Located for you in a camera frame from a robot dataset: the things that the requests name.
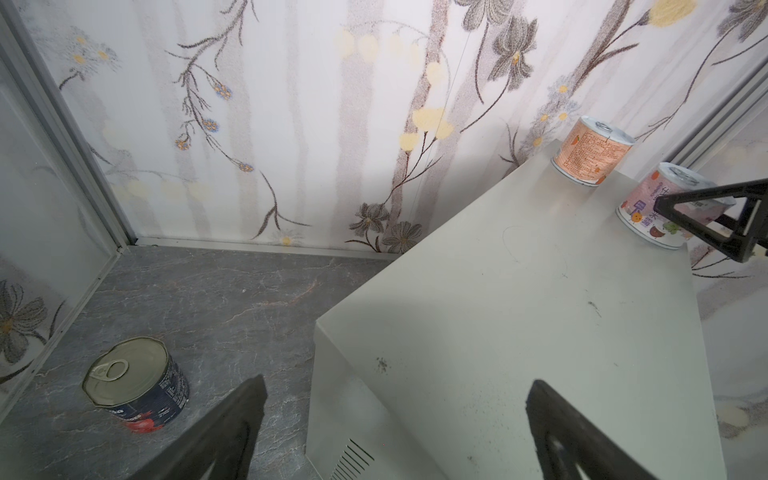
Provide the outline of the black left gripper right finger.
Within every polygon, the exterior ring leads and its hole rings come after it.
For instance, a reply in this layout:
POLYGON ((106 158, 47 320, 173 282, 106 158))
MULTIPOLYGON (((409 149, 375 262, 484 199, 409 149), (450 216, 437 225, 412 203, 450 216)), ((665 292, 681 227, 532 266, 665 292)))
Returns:
POLYGON ((532 383, 526 414, 547 480, 654 477, 541 379, 532 383))

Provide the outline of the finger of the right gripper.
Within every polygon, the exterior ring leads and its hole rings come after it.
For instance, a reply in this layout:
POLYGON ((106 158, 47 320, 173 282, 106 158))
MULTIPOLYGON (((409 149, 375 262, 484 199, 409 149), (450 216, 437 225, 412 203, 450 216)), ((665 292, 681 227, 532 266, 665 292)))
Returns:
POLYGON ((663 195, 655 200, 654 211, 739 263, 756 246, 767 248, 767 179, 663 195), (737 217, 722 213, 705 220, 682 210, 682 205, 727 199, 744 200, 737 217))

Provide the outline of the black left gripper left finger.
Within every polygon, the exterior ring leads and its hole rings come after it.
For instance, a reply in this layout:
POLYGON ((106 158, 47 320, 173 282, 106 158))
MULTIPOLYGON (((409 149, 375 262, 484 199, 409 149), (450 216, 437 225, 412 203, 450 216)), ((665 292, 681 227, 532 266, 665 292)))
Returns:
POLYGON ((265 415, 262 375, 245 380, 132 477, 245 479, 265 415))

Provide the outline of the pink fruit labelled can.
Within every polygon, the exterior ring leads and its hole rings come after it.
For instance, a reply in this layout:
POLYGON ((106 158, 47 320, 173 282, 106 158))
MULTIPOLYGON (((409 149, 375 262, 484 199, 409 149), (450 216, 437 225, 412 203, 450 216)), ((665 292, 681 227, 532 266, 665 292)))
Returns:
POLYGON ((681 248, 693 235, 654 210, 661 196, 715 188, 717 184, 690 169, 660 163, 616 209, 620 220, 639 236, 667 249, 681 248))

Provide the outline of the orange labelled can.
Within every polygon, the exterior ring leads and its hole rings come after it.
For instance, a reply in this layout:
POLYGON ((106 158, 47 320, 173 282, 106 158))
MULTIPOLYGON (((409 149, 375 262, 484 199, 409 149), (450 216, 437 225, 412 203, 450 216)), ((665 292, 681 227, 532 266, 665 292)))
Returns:
POLYGON ((590 116, 581 116, 551 163, 571 181, 597 187, 623 160, 635 142, 621 129, 590 116))

